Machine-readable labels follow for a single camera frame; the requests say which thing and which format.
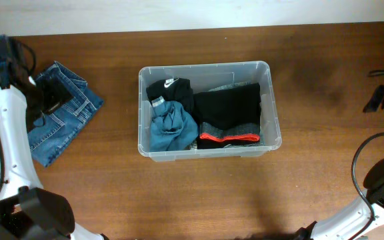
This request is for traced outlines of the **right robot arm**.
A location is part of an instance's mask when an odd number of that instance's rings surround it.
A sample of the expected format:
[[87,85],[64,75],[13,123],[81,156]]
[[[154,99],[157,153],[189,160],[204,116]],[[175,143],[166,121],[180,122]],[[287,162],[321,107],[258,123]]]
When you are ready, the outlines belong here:
[[[375,112],[384,109],[384,85],[376,88],[363,112]],[[363,188],[356,178],[356,166],[360,153],[373,140],[384,137],[377,133],[362,142],[351,163],[351,179],[358,198],[340,210],[334,216],[314,222],[306,228],[300,228],[294,239],[359,239],[365,233],[384,225],[384,159],[378,161],[366,175]]]

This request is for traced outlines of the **dark blue jeans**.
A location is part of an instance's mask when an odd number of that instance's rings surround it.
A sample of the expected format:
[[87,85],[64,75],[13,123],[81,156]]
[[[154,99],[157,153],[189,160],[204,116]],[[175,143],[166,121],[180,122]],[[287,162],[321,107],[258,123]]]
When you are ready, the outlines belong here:
[[61,80],[73,96],[52,114],[43,114],[27,134],[32,158],[48,167],[92,120],[103,106],[103,99],[90,90],[86,80],[57,61],[38,74],[35,82],[39,86],[42,75]]

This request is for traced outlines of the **small blue denim cloth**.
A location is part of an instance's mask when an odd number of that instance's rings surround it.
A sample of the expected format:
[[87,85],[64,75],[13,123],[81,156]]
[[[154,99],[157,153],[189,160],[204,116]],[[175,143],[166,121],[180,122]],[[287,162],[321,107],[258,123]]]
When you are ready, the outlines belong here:
[[160,96],[151,105],[150,152],[182,151],[198,137],[198,125],[180,102]]

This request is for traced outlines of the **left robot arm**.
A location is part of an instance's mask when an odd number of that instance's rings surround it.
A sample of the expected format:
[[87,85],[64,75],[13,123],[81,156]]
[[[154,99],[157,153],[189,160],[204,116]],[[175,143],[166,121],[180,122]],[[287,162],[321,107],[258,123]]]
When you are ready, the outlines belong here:
[[46,191],[35,170],[62,154],[103,101],[58,62],[36,73],[29,50],[0,35],[0,239],[103,239],[75,221],[68,200]]

